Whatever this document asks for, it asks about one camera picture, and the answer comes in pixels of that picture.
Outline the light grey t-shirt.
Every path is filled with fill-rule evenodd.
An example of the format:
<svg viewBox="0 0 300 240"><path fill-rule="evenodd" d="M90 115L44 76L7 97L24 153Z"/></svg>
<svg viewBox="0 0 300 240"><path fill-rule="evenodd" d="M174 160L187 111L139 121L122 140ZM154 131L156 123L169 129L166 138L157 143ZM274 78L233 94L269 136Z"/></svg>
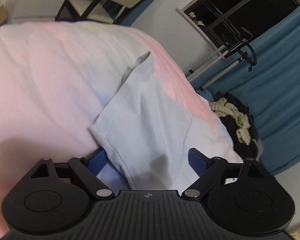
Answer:
<svg viewBox="0 0 300 240"><path fill-rule="evenodd" d="M184 191L198 178L189 150L240 163L218 116L195 117L170 98L150 53L138 59L90 131L133 190Z"/></svg>

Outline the pile of dark clothes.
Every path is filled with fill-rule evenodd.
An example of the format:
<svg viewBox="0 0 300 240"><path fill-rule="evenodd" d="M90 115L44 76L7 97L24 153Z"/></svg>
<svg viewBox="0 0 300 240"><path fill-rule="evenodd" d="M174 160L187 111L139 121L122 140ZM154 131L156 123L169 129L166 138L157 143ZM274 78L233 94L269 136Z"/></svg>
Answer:
<svg viewBox="0 0 300 240"><path fill-rule="evenodd" d="M230 93L218 92L213 99L209 103L210 108L226 127L234 151L243 159L258 160L263 152L263 145L249 107Z"/></svg>

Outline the pastel rainbow bed cover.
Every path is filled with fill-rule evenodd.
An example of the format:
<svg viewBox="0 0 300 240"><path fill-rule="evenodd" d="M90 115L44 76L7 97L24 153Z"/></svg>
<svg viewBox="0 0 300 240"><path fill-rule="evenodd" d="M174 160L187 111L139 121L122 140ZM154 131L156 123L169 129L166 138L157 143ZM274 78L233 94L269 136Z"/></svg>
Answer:
<svg viewBox="0 0 300 240"><path fill-rule="evenodd" d="M0 27L0 237L8 230L2 200L36 162L103 148L90 127L147 53L164 92L207 120L209 103L164 48L137 29L93 22Z"/></svg>

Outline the large blue curtain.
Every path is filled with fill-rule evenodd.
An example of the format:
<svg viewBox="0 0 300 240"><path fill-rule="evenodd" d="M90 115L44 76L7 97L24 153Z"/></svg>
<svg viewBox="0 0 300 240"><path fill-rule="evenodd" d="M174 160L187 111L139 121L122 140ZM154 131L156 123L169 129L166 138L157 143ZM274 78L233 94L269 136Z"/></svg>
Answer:
<svg viewBox="0 0 300 240"><path fill-rule="evenodd" d="M251 43L257 65L241 62L211 84L211 93L230 93L254 116L272 174L300 162L300 6Z"/></svg>

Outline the garment steamer stand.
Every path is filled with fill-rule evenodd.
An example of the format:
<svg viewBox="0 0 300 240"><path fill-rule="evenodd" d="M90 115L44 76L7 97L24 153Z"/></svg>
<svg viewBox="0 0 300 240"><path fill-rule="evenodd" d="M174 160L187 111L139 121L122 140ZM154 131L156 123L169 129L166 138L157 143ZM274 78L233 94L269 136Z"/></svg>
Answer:
<svg viewBox="0 0 300 240"><path fill-rule="evenodd" d="M228 58L232 59L232 61L215 75L204 81L199 86L199 90L206 89L243 61L249 64L248 72L253 70L253 67L257 65L257 55L250 44L253 34L243 27L241 27L241 30L243 31L243 36L239 37L236 41L224 42L224 44L217 48L210 56L205 58L198 67L188 71L186 79L191 85L198 81L208 70L211 70L219 62Z"/></svg>

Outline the narrow blue curtain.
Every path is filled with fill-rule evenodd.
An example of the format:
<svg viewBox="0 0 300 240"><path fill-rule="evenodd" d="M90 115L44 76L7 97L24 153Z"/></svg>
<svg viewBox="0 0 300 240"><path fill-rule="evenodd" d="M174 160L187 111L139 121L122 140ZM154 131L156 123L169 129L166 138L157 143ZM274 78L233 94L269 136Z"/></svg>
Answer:
<svg viewBox="0 0 300 240"><path fill-rule="evenodd" d="M154 2L155 0L142 0L132 9L125 9L122 15L115 21L118 25L130 27L136 19Z"/></svg>

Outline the dark window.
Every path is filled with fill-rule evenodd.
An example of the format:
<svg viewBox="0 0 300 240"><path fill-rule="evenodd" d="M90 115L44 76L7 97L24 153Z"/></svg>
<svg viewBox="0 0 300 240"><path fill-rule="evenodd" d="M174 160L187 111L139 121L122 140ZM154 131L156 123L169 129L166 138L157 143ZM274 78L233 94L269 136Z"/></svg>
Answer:
<svg viewBox="0 0 300 240"><path fill-rule="evenodd" d="M287 17L300 0L192 0L177 12L214 49L253 41Z"/></svg>

